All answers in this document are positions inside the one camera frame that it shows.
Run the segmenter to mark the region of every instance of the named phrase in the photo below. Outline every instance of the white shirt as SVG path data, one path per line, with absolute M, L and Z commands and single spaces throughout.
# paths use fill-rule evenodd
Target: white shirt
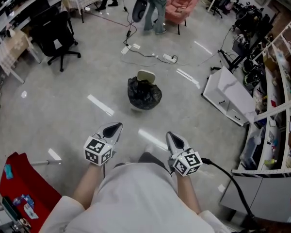
M 63 196 L 40 232 L 214 233 L 214 230 L 179 199 L 166 170 L 154 163 L 137 163 L 113 169 L 86 211 L 77 201 Z

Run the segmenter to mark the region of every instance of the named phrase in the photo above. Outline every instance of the tiled floor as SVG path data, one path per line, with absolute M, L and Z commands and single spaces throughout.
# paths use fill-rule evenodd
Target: tiled floor
M 125 2 L 132 11 L 135 0 Z M 27 55 L 16 69 L 25 83 L 21 85 L 13 76 L 5 80 L 0 111 L 0 177 L 6 157 L 14 151 L 27 153 L 30 161 L 40 161 L 50 158 L 48 150 L 52 148 L 61 156 L 62 165 L 37 170 L 61 194 L 71 195 L 87 166 L 82 152 L 85 140 L 100 125 L 112 121 L 122 122 L 124 129 L 118 153 L 107 164 L 107 172 L 126 156 L 138 158 L 149 143 L 142 132 L 163 143 L 167 131 L 177 132 L 202 157 L 212 159 L 226 170 L 236 166 L 245 128 L 237 126 L 201 97 L 210 66 L 220 66 L 221 58 L 215 55 L 202 62 L 221 47 L 235 14 L 220 19 L 208 14 L 205 5 L 199 3 L 187 19 L 187 27 L 180 26 L 181 35 L 177 26 L 170 23 L 166 23 L 167 33 L 160 36 L 153 32 L 143 34 L 144 21 L 135 23 L 138 31 L 128 43 L 141 46 L 139 51 L 146 55 L 177 55 L 178 62 L 169 65 L 133 52 L 121 55 L 128 22 L 123 0 L 119 4 L 101 14 L 95 13 L 96 16 L 84 14 L 84 24 L 78 16 L 72 19 L 79 42 L 73 50 L 79 50 L 82 58 L 66 56 L 63 73 L 59 72 L 60 60 L 48 66 L 45 58 L 38 65 Z M 231 51 L 233 34 L 226 38 L 225 51 Z M 160 104 L 144 113 L 132 111 L 127 96 L 127 80 L 140 69 L 154 72 L 155 84 L 162 90 Z M 177 69 L 191 75 L 201 88 Z M 110 116 L 93 104 L 87 98 L 89 95 L 111 108 L 114 114 Z M 159 148 L 157 152 L 168 157 Z M 192 176 L 192 181 L 202 208 L 223 217 L 227 210 L 218 204 L 222 196 L 218 186 L 226 187 L 228 178 L 214 167 L 203 166 Z

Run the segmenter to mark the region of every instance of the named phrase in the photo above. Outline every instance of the extension cord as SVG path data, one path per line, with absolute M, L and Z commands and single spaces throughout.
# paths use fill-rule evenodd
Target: extension cord
M 168 61 L 168 62 L 170 62 L 170 63 L 174 63 L 174 62 L 176 62 L 176 58 L 173 58 L 173 57 L 171 57 L 170 55 L 168 55 L 168 54 L 166 54 L 166 53 L 164 53 L 163 54 L 163 58 L 166 60 L 166 61 Z

